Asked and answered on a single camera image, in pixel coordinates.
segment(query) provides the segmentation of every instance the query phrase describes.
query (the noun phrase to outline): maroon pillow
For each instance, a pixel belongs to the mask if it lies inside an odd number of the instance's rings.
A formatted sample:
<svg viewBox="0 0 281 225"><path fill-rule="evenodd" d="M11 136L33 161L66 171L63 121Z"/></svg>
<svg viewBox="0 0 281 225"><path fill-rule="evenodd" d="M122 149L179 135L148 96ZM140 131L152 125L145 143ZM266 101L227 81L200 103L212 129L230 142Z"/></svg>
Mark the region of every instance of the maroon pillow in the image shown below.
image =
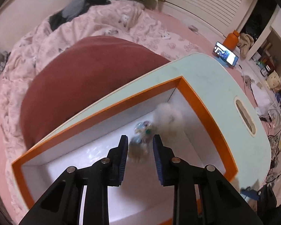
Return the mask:
<svg viewBox="0 0 281 225"><path fill-rule="evenodd" d="M20 125L27 148L92 103L168 62L115 37L78 41L35 77L23 99Z"/></svg>

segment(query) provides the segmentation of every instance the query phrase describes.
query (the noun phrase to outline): smartphone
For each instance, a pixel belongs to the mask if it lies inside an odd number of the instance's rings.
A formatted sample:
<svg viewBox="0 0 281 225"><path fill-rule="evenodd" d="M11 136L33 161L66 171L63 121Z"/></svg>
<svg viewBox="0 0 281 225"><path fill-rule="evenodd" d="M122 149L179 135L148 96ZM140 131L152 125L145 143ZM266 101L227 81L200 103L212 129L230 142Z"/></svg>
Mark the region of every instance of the smartphone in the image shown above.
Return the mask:
<svg viewBox="0 0 281 225"><path fill-rule="evenodd" d="M238 60L238 57L232 51L224 47L219 42L216 43L213 52L216 53L223 61L229 63L233 67L235 66Z"/></svg>

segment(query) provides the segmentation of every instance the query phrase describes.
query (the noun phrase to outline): beige towel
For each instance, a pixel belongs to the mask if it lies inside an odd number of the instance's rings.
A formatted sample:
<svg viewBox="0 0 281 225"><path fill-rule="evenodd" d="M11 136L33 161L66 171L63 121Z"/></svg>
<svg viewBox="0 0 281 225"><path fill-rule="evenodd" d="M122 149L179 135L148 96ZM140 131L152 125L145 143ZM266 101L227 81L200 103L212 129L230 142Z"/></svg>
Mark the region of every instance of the beige towel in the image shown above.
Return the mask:
<svg viewBox="0 0 281 225"><path fill-rule="evenodd" d="M240 48L240 54L246 57L249 49L254 45L254 39L249 34L241 33L237 46Z"/></svg>

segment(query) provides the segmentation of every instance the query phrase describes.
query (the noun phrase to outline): orange water bottle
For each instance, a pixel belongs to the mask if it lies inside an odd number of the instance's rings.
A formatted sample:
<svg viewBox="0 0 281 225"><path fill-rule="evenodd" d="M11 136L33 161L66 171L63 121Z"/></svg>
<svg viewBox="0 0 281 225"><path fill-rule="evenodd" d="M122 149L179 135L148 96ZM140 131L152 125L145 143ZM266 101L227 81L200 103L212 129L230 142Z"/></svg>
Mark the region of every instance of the orange water bottle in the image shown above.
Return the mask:
<svg viewBox="0 0 281 225"><path fill-rule="evenodd" d="M236 48L238 43L238 37L240 34L237 31L233 31L233 33L230 33L226 39L223 42L223 46L228 48L230 51L233 52L233 50Z"/></svg>

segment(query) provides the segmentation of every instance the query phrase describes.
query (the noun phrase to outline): patterned fabric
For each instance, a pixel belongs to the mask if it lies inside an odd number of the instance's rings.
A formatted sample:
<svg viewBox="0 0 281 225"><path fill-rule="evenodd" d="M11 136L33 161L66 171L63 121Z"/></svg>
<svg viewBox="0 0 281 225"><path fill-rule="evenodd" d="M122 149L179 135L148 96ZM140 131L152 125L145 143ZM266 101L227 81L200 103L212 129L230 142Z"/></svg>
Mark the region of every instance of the patterned fabric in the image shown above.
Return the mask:
<svg viewBox="0 0 281 225"><path fill-rule="evenodd" d="M198 46L167 32L161 22L144 12L141 3L128 0L111 1L110 5L92 6L89 11L54 32L44 20L15 44L3 71L0 111L7 155L6 179L19 223L28 211L19 199L11 163L27 151L19 126L20 106L34 77L61 52L77 41L98 35L122 38L162 55L170 61L192 52Z"/></svg>

